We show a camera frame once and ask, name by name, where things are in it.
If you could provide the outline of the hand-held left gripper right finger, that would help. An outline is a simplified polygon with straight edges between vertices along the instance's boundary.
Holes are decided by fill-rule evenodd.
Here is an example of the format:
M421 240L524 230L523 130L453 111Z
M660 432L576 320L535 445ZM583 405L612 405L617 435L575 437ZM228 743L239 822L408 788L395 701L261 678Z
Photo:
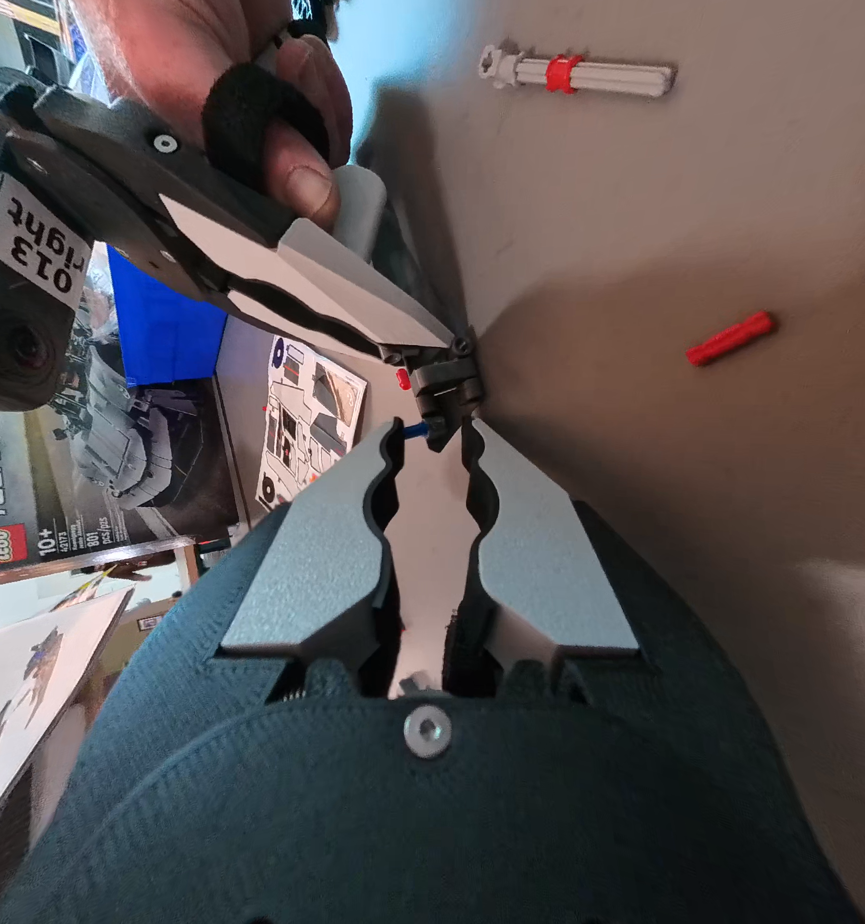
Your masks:
M446 632L442 687L493 696L519 663L629 658L639 644L567 491L479 418L462 427L478 526Z

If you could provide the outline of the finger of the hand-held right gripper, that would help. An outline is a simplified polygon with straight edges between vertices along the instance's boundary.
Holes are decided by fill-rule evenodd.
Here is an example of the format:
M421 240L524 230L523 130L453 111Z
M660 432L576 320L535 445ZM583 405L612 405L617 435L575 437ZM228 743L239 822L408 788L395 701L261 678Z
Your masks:
M277 246L277 286L377 345L448 348L452 333L412 296L305 218Z
M319 352L381 359L380 345L349 325L321 316L277 286L280 264L273 247L219 224L213 218L163 194L173 224L221 272L225 301L242 320L273 334L307 343Z

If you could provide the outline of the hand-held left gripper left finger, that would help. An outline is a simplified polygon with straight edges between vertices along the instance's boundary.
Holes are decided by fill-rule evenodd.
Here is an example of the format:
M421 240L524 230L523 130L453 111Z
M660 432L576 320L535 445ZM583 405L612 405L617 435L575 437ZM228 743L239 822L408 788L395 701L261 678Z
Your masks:
M403 633L392 549L404 425L378 426L286 504L221 651L310 666L343 664L369 698L387 699Z

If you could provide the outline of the grey lego wing assembly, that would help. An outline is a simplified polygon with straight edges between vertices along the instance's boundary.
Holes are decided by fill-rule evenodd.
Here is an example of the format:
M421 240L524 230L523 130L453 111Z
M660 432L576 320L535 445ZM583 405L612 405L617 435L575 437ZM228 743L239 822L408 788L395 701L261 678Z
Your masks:
M379 347L385 364L406 370L420 420L426 426L426 446L433 453L445 449L485 398L476 349L477 339L470 328L446 347Z

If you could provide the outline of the lego sticker sheet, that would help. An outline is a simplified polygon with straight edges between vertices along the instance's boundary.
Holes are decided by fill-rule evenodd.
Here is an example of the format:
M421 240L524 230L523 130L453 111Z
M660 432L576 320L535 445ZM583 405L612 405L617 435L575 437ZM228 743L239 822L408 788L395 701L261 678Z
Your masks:
M293 501L352 449L367 388L310 346L273 338L256 484L260 505L272 511Z

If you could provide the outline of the dark lego set box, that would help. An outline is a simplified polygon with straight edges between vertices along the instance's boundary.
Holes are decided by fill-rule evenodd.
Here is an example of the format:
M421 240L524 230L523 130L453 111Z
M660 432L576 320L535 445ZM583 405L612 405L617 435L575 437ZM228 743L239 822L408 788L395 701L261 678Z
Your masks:
M239 517L218 403L211 379L127 383L111 276L91 270L55 393L0 410L0 580L228 538Z

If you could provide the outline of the long red lego axle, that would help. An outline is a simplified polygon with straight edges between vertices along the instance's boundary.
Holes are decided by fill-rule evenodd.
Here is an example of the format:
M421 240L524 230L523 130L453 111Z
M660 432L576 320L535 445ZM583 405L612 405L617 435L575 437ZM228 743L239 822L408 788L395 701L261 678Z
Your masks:
M710 365L775 331L777 322L765 310L758 311L685 352L694 367Z

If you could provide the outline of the grey lego axle, red bush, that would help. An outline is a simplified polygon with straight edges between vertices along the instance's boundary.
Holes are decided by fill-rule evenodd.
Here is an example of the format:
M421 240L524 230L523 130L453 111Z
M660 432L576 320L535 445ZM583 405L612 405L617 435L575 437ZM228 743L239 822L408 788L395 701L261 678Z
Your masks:
M583 54L559 53L540 57L485 46L478 75L496 89L534 87L547 93L617 94L656 100L673 89L678 70L670 64L600 61Z

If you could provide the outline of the person's right hand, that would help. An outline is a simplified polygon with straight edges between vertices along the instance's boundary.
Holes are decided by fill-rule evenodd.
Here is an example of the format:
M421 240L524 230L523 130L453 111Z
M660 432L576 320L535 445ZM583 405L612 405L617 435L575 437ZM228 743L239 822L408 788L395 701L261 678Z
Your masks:
M341 207L334 169L347 163L353 135L349 91L318 37L281 39L292 17L285 1L75 2L80 27L109 90L138 100L188 141L205 145L203 107L231 66L270 50L268 72L287 81L320 114L328 155L274 118L263 128L263 188L278 202L332 231Z

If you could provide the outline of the blue plastic bin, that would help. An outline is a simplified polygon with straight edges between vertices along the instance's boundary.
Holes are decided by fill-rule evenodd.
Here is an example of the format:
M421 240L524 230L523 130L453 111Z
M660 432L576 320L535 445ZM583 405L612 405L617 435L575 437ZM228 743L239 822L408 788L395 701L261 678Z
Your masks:
M215 374L227 314L172 291L107 249L120 347L129 385L164 385Z

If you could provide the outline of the open instruction booklet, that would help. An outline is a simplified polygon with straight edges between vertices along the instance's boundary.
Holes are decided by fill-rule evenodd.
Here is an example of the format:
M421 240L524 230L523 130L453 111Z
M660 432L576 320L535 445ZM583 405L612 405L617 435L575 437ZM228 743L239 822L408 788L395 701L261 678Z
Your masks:
M0 629L0 808L76 698L130 588Z

